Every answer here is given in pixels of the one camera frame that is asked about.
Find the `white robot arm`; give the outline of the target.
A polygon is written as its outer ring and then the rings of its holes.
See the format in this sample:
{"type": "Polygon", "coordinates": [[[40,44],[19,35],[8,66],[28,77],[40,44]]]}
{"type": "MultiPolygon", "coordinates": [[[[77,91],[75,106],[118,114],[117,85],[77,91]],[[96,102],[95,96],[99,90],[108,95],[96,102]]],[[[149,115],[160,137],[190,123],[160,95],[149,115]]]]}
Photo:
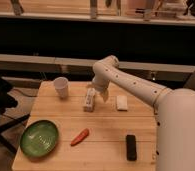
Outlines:
{"type": "Polygon", "coordinates": [[[110,55],[93,64],[92,85],[106,92],[110,82],[156,111],[156,171],[195,171],[195,91],[166,86],[122,72],[110,55]]]}

